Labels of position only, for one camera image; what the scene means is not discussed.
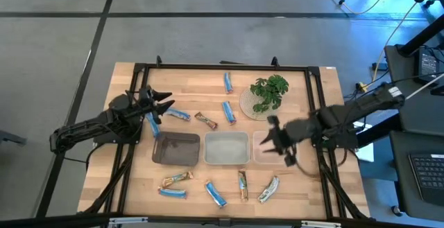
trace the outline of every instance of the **wooden table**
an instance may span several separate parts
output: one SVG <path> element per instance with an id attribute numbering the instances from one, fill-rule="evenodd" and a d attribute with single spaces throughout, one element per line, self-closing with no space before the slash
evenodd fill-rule
<path id="1" fill-rule="evenodd" d="M 129 88 L 134 63 L 118 62 L 111 78 L 110 88 L 105 101 L 108 103 Z M 182 217 L 231 217 L 231 218 L 281 218 L 281 219 L 325 219 L 325 207 L 319 178 L 303 175 L 295 166 L 287 168 L 284 164 L 258 164 L 253 159 L 253 132 L 268 130 L 266 121 L 249 119 L 240 110 L 239 96 L 254 83 L 256 78 L 267 78 L 273 74 L 283 76 L 289 82 L 289 92 L 282 99 L 278 111 L 281 123 L 291 119 L 306 118 L 309 112 L 305 77 L 297 71 L 231 71 L 233 94 L 225 94 L 223 86 L 224 70 L 201 69 L 150 69 L 148 83 L 156 91 L 172 92 L 176 109 L 188 112 L 193 117 L 190 122 L 172 116 L 163 116 L 160 126 L 163 131 L 188 132 L 200 135 L 199 162 L 193 168 L 156 164 L 151 160 L 154 138 L 149 125 L 143 126 L 142 137 L 135 149 L 131 169 L 125 214 L 141 216 L 182 216 Z M 321 80 L 327 105 L 343 104 L 341 88 L 334 67 L 321 68 Z M 315 95 L 316 107 L 319 106 Z M 228 125 L 221 103 L 229 100 L 235 125 Z M 202 112 L 216 121 L 217 131 L 244 131 L 250 139 L 251 160 L 241 166 L 212 166 L 203 160 L 203 140 L 210 128 L 194 118 Z M 116 145 L 107 144 L 92 156 L 86 175 L 78 210 L 89 207 L 110 179 Z M 305 140 L 298 145 L 300 165 L 312 173 L 318 172 L 315 150 L 311 142 Z M 341 161 L 343 151 L 336 151 L 336 160 Z M 248 182 L 249 201 L 240 200 L 237 171 L 245 169 Z M 187 199 L 168 198 L 158 194 L 157 187 L 164 177 L 192 170 L 193 180 L 178 182 L 173 188 L 187 190 Z M 357 160 L 348 156 L 346 163 L 339 167 L 341 185 L 352 201 L 366 215 L 369 215 L 366 196 L 362 186 Z M 276 193 L 266 203 L 260 204 L 257 197 L 270 182 L 273 175 L 280 178 Z M 206 192 L 204 183 L 212 180 L 219 193 L 228 202 L 220 209 Z M 112 210 L 117 208 L 119 186 L 115 191 Z M 333 212 L 338 210 L 334 189 L 330 185 Z"/>

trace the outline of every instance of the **candy bar wrapper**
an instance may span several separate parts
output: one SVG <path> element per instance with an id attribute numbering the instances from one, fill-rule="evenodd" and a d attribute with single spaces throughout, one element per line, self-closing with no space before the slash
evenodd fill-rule
<path id="1" fill-rule="evenodd" d="M 174 175 L 173 177 L 166 177 L 162 181 L 162 187 L 167 187 L 172 185 L 174 182 L 178 182 L 180 180 L 186 180 L 186 179 L 192 179 L 193 173 L 191 171 L 188 171 L 186 173 L 181 173 L 179 175 Z"/>
<path id="2" fill-rule="evenodd" d="M 233 111 L 231 110 L 230 102 L 226 101 L 222 103 L 223 111 L 225 112 L 225 116 L 228 119 L 228 122 L 230 125 L 233 125 L 236 123 L 236 117 L 234 117 Z"/>
<path id="3" fill-rule="evenodd" d="M 241 189 L 241 200 L 248 200 L 247 176 L 245 171 L 239 171 L 239 188 Z"/>
<path id="4" fill-rule="evenodd" d="M 278 189 L 279 186 L 279 178 L 274 176 L 271 180 L 270 184 L 265 188 L 265 190 L 261 193 L 261 195 L 258 197 L 259 202 L 261 204 L 265 203 L 274 192 Z"/>
<path id="5" fill-rule="evenodd" d="M 159 186 L 157 189 L 160 195 L 174 197 L 174 198 L 186 198 L 187 192 L 185 190 L 173 190 L 173 189 L 164 189 Z"/>
<path id="6" fill-rule="evenodd" d="M 169 115 L 172 115 L 172 116 L 177 117 L 177 118 L 179 118 L 179 119 L 184 119 L 184 120 L 186 120 L 186 121 L 191 120 L 191 116 L 190 116 L 189 114 L 187 114 L 187 113 L 185 113 L 185 112 L 182 112 L 182 111 L 179 111 L 179 110 L 177 110 L 177 109 L 174 109 L 174 108 L 172 108 L 172 107 L 170 107 L 170 108 L 165 112 L 165 114 L 169 114 Z"/>
<path id="7" fill-rule="evenodd" d="M 225 93 L 231 94 L 233 92 L 233 87 L 231 86 L 230 72 L 225 72 L 223 74 L 223 83 L 225 84 Z"/>
<path id="8" fill-rule="evenodd" d="M 203 116 L 203 114 L 201 114 L 200 112 L 197 113 L 194 117 L 196 117 L 199 121 L 203 121 L 212 129 L 217 128 L 217 123 L 215 123 L 212 120 L 208 119 L 207 117 Z"/>
<path id="9" fill-rule="evenodd" d="M 151 130 L 153 131 L 153 136 L 158 137 L 160 134 L 160 128 L 159 125 L 154 122 L 153 113 L 145 114 L 146 119 L 150 123 Z"/>
<path id="10" fill-rule="evenodd" d="M 219 205 L 219 207 L 222 208 L 227 204 L 227 202 L 222 198 L 222 196 L 216 190 L 211 181 L 207 181 L 205 183 L 205 189 L 207 189 L 207 192 L 212 196 L 213 200 L 216 202 L 217 205 Z"/>

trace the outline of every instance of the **keyboard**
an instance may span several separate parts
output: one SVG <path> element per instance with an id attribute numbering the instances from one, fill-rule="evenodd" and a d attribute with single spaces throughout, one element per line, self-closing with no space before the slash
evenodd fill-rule
<path id="1" fill-rule="evenodd" d="M 409 158 L 421 198 L 444 206 L 444 155 L 410 154 Z"/>

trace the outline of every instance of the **floor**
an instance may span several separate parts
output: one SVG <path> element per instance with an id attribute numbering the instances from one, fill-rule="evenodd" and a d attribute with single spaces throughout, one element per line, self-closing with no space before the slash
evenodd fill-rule
<path id="1" fill-rule="evenodd" d="M 346 3 L 363 10 L 374 1 Z M 332 0 L 0 0 L 0 130 L 28 138 L 22 148 L 0 146 L 0 220 L 34 215 L 53 157 L 48 136 L 67 119 L 82 75 L 87 84 L 70 116 L 77 121 L 102 110 L 115 62 L 154 62 L 156 55 L 168 63 L 269 64 L 277 56 L 280 64 L 334 66 L 346 95 L 357 81 L 370 81 L 369 66 L 412 4 L 381 0 L 348 17 Z M 439 2 L 427 11 L 417 5 L 389 44 L 405 43 L 442 11 Z M 85 159 L 90 149 L 91 142 L 80 143 L 67 157 Z M 64 163 L 50 216 L 76 212 L 84 176 L 84 164 Z M 364 186 L 377 220 L 443 226 L 391 214 L 392 182 L 365 179 Z"/>

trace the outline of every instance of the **green leaves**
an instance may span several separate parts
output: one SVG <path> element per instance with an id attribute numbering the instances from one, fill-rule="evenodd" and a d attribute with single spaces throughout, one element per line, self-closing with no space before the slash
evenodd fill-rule
<path id="1" fill-rule="evenodd" d="M 269 109 L 277 109 L 282 102 L 282 96 L 288 92 L 289 83 L 279 75 L 272 75 L 267 79 L 258 78 L 256 83 L 250 86 L 250 91 L 261 96 L 264 100 L 261 103 L 255 104 L 253 110 L 255 112 L 265 112 Z"/>

